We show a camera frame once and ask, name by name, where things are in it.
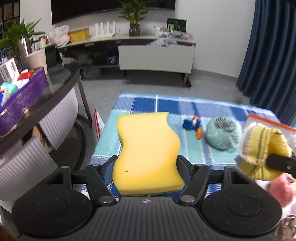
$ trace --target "sign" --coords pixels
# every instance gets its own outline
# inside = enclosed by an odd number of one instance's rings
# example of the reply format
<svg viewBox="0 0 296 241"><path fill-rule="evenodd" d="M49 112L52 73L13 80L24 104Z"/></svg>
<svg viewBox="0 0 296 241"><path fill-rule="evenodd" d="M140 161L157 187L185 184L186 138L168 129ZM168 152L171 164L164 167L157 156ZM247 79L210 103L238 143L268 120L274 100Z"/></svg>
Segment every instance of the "sign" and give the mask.
<svg viewBox="0 0 296 241"><path fill-rule="evenodd" d="M186 33L187 20L168 18L167 28L169 31L181 31Z"/></svg>

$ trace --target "green plant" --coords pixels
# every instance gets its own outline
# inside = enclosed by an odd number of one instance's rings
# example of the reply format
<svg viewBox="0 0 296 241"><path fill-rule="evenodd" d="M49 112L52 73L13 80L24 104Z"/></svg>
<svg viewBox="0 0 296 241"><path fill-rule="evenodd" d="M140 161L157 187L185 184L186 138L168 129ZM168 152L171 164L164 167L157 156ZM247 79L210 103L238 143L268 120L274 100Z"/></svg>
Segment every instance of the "green plant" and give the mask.
<svg viewBox="0 0 296 241"><path fill-rule="evenodd" d="M11 47L13 52L19 57L17 52L17 42L22 37L27 37L28 39L30 39L31 44L33 44L37 42L33 41L33 35L44 34L44 32L42 31L34 31L35 26L40 22L40 20L41 19L39 19L37 22L29 22L27 24L25 24L24 19L20 24L17 24L16 20L14 20L11 28L8 28L3 38L0 39L0 48Z"/></svg>
<svg viewBox="0 0 296 241"><path fill-rule="evenodd" d="M127 19L130 24L139 24L139 21L146 18L148 10L146 10L146 4L149 2L144 2L142 0L131 0L131 2L121 2L122 8L120 8L121 15L119 18Z"/></svg>

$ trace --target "flower pot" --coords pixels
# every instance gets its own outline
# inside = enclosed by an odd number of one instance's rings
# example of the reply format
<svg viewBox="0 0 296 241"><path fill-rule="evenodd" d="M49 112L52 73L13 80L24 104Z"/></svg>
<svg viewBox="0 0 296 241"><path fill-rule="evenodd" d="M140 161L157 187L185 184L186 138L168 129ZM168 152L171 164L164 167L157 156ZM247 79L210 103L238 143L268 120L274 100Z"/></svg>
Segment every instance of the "flower pot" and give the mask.
<svg viewBox="0 0 296 241"><path fill-rule="evenodd" d="M139 24L130 24L129 36L140 36L140 25Z"/></svg>

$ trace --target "yellow sponge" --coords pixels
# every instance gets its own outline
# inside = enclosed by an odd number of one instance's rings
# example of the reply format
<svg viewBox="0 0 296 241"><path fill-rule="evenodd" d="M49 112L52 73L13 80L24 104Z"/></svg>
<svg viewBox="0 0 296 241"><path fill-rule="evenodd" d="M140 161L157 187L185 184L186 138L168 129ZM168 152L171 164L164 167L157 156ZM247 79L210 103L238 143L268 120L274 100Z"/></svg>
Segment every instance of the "yellow sponge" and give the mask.
<svg viewBox="0 0 296 241"><path fill-rule="evenodd" d="M117 121L122 152L114 163L113 182L122 195L180 190L184 181L176 159L177 134L167 123L168 113L122 115Z"/></svg>

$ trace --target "black screen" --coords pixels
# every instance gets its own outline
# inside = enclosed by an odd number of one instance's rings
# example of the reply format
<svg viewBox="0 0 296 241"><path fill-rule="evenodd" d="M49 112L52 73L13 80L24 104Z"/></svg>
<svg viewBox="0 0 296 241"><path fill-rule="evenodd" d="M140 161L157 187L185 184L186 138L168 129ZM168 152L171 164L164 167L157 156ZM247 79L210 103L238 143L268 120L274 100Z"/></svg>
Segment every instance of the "black screen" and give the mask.
<svg viewBox="0 0 296 241"><path fill-rule="evenodd" d="M130 0L52 0L52 23L77 16L102 12L104 10L115 10L121 7L121 2ZM155 0L148 4L148 8L175 10L176 0Z"/></svg>

